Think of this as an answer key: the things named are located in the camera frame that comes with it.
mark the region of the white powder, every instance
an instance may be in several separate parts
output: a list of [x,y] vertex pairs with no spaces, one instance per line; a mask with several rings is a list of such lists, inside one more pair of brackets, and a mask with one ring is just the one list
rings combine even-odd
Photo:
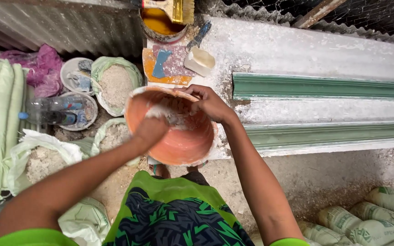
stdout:
[[112,65],[103,72],[101,81],[102,97],[112,108],[123,109],[129,93],[133,90],[129,73],[121,65]]
[[189,109],[183,104],[182,98],[164,97],[158,103],[153,105],[145,117],[157,117],[164,115],[172,129],[190,130],[185,125],[185,118],[189,116]]
[[57,151],[38,146],[31,151],[30,159],[27,161],[27,179],[35,184],[66,166],[66,162]]
[[129,138],[129,128],[125,124],[111,125],[106,129],[106,135],[100,142],[100,152],[116,148]]

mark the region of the plastic bowl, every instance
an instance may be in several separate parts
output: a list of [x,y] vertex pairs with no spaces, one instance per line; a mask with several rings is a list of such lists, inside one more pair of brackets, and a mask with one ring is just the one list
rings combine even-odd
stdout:
[[[190,108],[197,98],[180,91],[159,86],[145,86],[135,89],[127,99],[125,118],[131,133],[145,118],[147,111],[167,95],[184,98],[183,104]],[[202,111],[185,118],[193,124],[193,130],[170,129],[162,140],[151,148],[148,154],[168,165],[195,166],[207,160],[209,152],[216,146],[217,124]]]
[[67,93],[62,94],[61,96],[80,96],[80,97],[84,97],[84,98],[88,99],[92,103],[91,104],[92,107],[89,107],[89,108],[85,107],[85,110],[88,110],[87,113],[92,115],[91,120],[86,125],[84,125],[83,127],[77,127],[77,124],[59,125],[63,129],[68,130],[68,131],[81,131],[81,130],[84,130],[84,129],[87,129],[88,127],[90,127],[92,125],[92,123],[94,123],[94,121],[97,119],[97,115],[98,115],[97,102],[91,96],[85,95],[85,94],[80,94],[77,92],[67,92]]
[[69,72],[79,71],[78,62],[83,61],[83,60],[92,61],[91,59],[87,59],[87,58],[83,58],[83,57],[76,57],[76,58],[69,59],[67,62],[65,62],[63,64],[62,68],[60,69],[60,80],[62,81],[63,86],[65,86],[66,88],[68,88],[68,90],[70,90],[72,92],[75,92],[78,94],[85,94],[85,95],[94,95],[93,91],[80,92],[80,91],[76,90],[77,85],[74,83],[74,81],[72,79],[68,79],[66,77]]

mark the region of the wooden plank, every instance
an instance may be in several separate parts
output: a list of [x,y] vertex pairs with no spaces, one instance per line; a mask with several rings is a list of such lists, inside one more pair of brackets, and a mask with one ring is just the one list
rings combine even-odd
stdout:
[[296,21],[292,27],[308,28],[344,2],[346,2],[346,0],[323,0],[319,5],[308,12],[308,14]]

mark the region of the white plaster surface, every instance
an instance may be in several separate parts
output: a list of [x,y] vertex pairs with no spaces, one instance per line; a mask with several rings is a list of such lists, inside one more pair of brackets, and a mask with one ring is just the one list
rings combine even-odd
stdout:
[[[294,74],[324,77],[368,78],[394,81],[394,44],[301,30],[265,23],[206,16],[212,28],[200,48],[214,56],[216,65],[207,77],[195,76],[190,84],[213,88],[226,102],[232,97],[232,72]],[[186,45],[187,38],[177,43]],[[151,48],[153,42],[147,42]],[[178,87],[148,83],[163,87]],[[393,100],[309,98],[266,99],[237,105],[244,123],[324,123],[342,121],[393,121]],[[220,139],[225,139],[220,131]],[[382,143],[392,148],[394,142]],[[336,148],[309,148],[298,152],[272,151],[263,156],[305,154],[378,148],[372,143]],[[228,157],[222,144],[214,159]]]

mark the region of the plastic bottle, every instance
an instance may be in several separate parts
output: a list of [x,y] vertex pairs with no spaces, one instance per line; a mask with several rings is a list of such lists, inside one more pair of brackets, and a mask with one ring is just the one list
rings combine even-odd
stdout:
[[46,111],[83,109],[86,103],[86,98],[77,96],[39,97],[30,99],[27,103],[27,111],[29,109]]
[[18,117],[33,124],[72,125],[77,122],[77,115],[68,111],[30,110],[19,113]]

